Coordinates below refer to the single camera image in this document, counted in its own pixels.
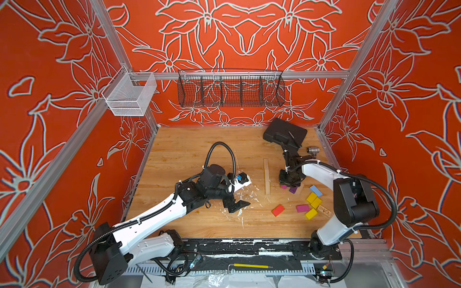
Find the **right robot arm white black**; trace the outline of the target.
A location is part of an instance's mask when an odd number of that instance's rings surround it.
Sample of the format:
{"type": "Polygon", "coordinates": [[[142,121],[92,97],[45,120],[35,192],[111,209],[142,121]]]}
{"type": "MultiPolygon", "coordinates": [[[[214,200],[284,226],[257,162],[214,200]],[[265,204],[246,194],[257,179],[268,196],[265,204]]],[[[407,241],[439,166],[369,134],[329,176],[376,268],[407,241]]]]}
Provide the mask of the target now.
{"type": "Polygon", "coordinates": [[[309,253],[323,259],[335,251],[341,242],[359,230],[384,229],[397,218],[397,204],[389,191],[364,175],[354,175],[336,169],[313,156],[302,157],[288,144],[283,150],[285,168],[279,181],[287,187],[298,187],[307,178],[313,178],[333,192],[333,215],[323,227],[311,234],[309,253]],[[380,224],[368,222],[380,215],[373,187],[382,191],[391,207],[389,218],[380,224]]]}

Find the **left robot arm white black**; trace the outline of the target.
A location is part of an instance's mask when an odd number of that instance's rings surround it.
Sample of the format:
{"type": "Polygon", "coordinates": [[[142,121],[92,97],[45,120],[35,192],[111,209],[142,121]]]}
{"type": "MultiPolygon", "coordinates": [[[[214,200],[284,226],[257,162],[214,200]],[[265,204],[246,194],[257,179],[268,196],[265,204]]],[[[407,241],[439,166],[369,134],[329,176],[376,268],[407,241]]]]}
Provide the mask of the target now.
{"type": "Polygon", "coordinates": [[[210,164],[212,152],[217,146],[224,147],[233,163],[235,155],[224,142],[212,144],[207,153],[203,170],[174,186],[174,192],[163,202],[132,219],[114,226],[99,225],[92,240],[80,252],[73,267],[78,282],[100,285],[114,281],[131,265],[141,261],[139,244],[155,231],[187,214],[208,206],[212,200],[221,200],[229,213],[237,212],[249,202],[236,200],[235,192],[250,185],[250,178],[244,173],[237,174],[217,164],[210,164]]]}

